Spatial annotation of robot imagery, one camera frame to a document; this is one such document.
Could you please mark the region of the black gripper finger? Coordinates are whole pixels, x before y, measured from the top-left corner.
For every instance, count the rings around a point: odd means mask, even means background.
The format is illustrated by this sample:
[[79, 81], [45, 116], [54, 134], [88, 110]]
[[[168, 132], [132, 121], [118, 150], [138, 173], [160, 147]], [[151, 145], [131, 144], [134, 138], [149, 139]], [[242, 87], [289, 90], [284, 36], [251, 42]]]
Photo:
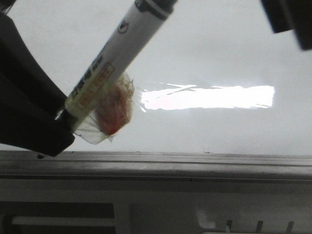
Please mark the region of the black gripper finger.
[[13, 20], [0, 15], [0, 142], [56, 156], [74, 136], [55, 120], [66, 95], [31, 55]]
[[312, 2], [310, 0], [262, 0], [274, 33], [294, 30], [300, 48], [312, 49]]

